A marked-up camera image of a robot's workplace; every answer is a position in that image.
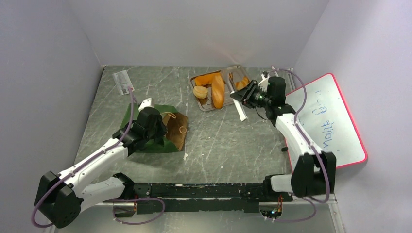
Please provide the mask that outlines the green paper bag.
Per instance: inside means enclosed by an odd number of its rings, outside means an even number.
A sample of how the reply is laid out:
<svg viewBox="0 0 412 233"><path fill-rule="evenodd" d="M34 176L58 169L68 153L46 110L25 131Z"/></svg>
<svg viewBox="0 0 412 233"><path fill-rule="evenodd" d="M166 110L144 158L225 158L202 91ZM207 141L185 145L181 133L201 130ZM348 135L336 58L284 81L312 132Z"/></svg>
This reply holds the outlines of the green paper bag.
<svg viewBox="0 0 412 233"><path fill-rule="evenodd" d="M120 129L113 139L122 140L128 153L172 153L184 145L187 117L170 105L146 107L141 111L136 103L129 104Z"/></svg>

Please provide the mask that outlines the fake croissant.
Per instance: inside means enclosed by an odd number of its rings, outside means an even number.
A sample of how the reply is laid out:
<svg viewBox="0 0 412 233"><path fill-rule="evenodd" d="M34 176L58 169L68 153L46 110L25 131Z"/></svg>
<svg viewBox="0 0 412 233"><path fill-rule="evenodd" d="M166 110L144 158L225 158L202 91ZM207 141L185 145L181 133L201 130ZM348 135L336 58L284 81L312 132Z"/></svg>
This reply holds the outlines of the fake croissant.
<svg viewBox="0 0 412 233"><path fill-rule="evenodd" d="M249 84L250 80L244 76L240 81L235 83L235 88L237 91L245 88Z"/></svg>

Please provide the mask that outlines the metal tongs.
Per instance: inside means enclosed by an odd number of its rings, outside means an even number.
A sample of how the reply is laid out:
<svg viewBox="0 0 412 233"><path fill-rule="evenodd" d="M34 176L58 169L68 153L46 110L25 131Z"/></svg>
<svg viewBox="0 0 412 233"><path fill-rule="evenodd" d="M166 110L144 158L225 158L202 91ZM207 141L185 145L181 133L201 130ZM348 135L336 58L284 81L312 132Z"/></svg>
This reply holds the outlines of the metal tongs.
<svg viewBox="0 0 412 233"><path fill-rule="evenodd" d="M246 113L245 113L245 110L244 110L242 104L237 99L234 99L234 98L231 97L231 94L236 92L235 83L234 83L234 80L233 80L234 79L233 71L236 70L236 69L239 69L239 68L240 68L240 66L231 66L231 67L228 67L225 70L223 70L223 80L226 83L226 86L228 88L229 96L232 99L232 102L234 103L234 105L236 107L236 110L239 114L240 121L243 122L248 118Z"/></svg>

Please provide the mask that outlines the fake baguette loaf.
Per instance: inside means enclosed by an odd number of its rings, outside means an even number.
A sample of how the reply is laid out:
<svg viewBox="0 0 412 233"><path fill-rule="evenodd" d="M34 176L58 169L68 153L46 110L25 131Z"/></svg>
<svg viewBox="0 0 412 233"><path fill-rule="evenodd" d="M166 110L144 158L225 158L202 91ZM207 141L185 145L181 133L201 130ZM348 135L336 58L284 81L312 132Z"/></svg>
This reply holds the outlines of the fake baguette loaf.
<svg viewBox="0 0 412 233"><path fill-rule="evenodd" d="M211 84L211 97L215 108L220 109L225 100L225 83L222 77L215 77Z"/></svg>

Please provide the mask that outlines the fake round bread roll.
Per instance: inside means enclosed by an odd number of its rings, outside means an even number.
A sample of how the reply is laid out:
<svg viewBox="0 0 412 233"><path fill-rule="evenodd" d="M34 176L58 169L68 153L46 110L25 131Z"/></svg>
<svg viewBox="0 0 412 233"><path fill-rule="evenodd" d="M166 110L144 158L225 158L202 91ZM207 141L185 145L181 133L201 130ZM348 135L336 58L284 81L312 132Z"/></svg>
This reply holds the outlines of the fake round bread roll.
<svg viewBox="0 0 412 233"><path fill-rule="evenodd" d="M208 89L204 86L195 86L193 94L198 99L205 99L208 96Z"/></svg>

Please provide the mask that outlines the metal baking tray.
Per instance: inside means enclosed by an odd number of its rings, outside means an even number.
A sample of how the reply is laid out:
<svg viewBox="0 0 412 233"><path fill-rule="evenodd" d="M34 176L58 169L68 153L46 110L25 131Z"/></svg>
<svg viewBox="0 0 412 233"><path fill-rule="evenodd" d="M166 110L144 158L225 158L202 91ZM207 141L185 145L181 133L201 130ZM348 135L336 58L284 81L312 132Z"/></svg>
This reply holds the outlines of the metal baking tray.
<svg viewBox="0 0 412 233"><path fill-rule="evenodd" d="M233 104L230 94L246 87L251 79L244 67L234 65L194 75L189 78L189 87L200 109L208 112Z"/></svg>

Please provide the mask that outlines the orange fake braided bread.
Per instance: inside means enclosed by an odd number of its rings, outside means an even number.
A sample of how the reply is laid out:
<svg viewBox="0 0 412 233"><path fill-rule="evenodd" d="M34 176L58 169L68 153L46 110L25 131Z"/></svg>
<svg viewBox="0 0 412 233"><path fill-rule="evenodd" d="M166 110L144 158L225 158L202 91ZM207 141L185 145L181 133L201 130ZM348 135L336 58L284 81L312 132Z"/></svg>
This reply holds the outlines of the orange fake braided bread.
<svg viewBox="0 0 412 233"><path fill-rule="evenodd" d="M221 77L220 72L212 72L195 77L194 81L196 86L207 86L213 83L215 77Z"/></svg>

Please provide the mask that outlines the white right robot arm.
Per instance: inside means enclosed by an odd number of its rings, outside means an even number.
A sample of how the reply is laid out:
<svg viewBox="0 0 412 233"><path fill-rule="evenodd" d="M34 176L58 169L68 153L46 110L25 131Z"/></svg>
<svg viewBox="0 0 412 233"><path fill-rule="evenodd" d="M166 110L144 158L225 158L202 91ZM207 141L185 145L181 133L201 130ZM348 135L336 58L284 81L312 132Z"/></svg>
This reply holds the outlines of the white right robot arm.
<svg viewBox="0 0 412 233"><path fill-rule="evenodd" d="M336 156L323 151L303 129L297 112L286 103L284 79L272 76L267 81L266 90L253 80L230 94L232 99L247 108L263 108L267 119L285 137L288 151L298 156L292 174L268 178L270 183L262 188L263 197L273 201L281 192L287 192L299 198L316 195L328 198L334 190Z"/></svg>

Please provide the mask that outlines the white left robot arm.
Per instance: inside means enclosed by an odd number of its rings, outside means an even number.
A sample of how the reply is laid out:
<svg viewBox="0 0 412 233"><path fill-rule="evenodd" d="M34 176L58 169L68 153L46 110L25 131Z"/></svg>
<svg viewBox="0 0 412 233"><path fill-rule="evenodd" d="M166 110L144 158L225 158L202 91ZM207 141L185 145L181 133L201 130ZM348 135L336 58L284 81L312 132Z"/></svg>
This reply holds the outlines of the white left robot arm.
<svg viewBox="0 0 412 233"><path fill-rule="evenodd" d="M143 150L149 142L163 144L167 129L154 107L141 109L137 117L116 131L97 151L79 163L55 174L45 173L39 182L31 221L39 228L64 228L84 210L107 200L135 201L135 183L116 173L103 182L93 183L112 164Z"/></svg>

